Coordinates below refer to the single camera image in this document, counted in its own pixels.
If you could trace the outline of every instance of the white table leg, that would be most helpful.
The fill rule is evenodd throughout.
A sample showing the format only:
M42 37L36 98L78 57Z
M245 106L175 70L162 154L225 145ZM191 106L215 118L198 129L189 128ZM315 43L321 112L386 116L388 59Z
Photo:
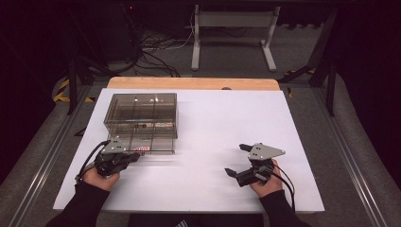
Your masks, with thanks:
M201 40L200 40L200 9L195 6L195 31L194 31L194 50L192 52L191 70L197 71L200 68L200 53L201 53Z
M265 54L266 62L268 63L268 67L271 72L277 71L277 68L276 68L274 60L273 60L273 56L270 51L270 42L271 42L271 38L273 37L273 32L275 29L275 25L277 23L277 18L278 18L279 13L280 13L280 8L275 8L273 16L270 20L268 36L267 36L266 40L262 40L260 42L262 44L263 53Z

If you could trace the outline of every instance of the black cable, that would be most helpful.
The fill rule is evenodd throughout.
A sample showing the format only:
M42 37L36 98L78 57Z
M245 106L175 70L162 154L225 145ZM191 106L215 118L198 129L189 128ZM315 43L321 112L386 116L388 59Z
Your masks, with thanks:
M166 73L168 73L170 75L171 75L171 71L174 71L176 74L178 74L177 70L172 66L169 66L169 67L172 67L172 69L170 69L170 68L165 68L162 64L157 64L157 63L150 62L150 61L144 61L142 59L140 59L140 61L142 61L143 63L154 65L155 67L146 67L146 66L142 66L142 65L136 64L137 67L140 67L140 68L143 68L143 69L160 69L160 70L163 70L164 72L166 72Z
M82 130L77 131L77 132L74 134L74 136L83 136L83 134L85 133L85 131L86 131L86 126L85 126L85 128L83 128Z
M281 167L279 167L279 166L276 166L278 169L280 169L280 171L282 172L282 173L284 173L284 175L287 177L287 179L288 179L288 181L291 183L291 186L292 186L292 192L294 193L294 195L295 195L295 187L294 187L294 184L292 183L292 181L291 181L291 179L289 178L289 176L287 175L287 173L281 168Z
M157 58L156 56L154 56L152 54L149 54L147 52L144 52L144 55L148 55L148 56L156 59L157 61L161 62L163 64L163 66L165 67L165 69L168 70L168 72L169 72L171 77L173 77L173 78L174 77L177 77L177 78L181 77L176 68L174 68L173 66L167 65L163 60L161 60L161 59Z
M280 175L278 175L278 174L276 174L276 173L274 173L274 172L272 172L272 171L268 171L268 172L269 172L271 175L273 175L274 177L278 178L280 181L282 181L282 182L286 185L286 187L288 188L289 194L291 195L291 203L292 203L291 207L292 207L292 211L295 213L294 192L292 191L291 187L289 186L289 184L287 183L287 181L284 180Z
M160 44L162 44L164 42L169 42L171 40L174 40L174 39L172 39L171 37L168 37L168 36L166 36L164 38L160 38L159 36L156 36L156 34L159 34L159 33L147 35L141 41L142 46L145 46L145 47L149 47L150 46L150 47L154 48L154 47L157 47L157 46L159 46Z
M145 44L144 47L153 48L152 52L155 52L157 49L168 49L169 47L174 45L177 41L178 40L174 38L164 38L163 40L159 40L152 44Z
M82 176L83 176L83 174L85 173L85 172L84 172L84 169L85 169L86 165L88 164L89 160L91 160L91 158L92 158L92 156L94 155L94 153L95 153L101 146L107 146L109 143L110 143L110 140L103 141L103 142L101 142L100 144L98 144L94 150L92 150L92 152L89 154L88 158L87 158L87 159L85 160L85 162L83 163L83 165L82 165L82 167L81 167L81 169L80 169L80 171L79 171L79 174L78 174L77 177L76 177L77 183L79 183L80 180L82 179Z

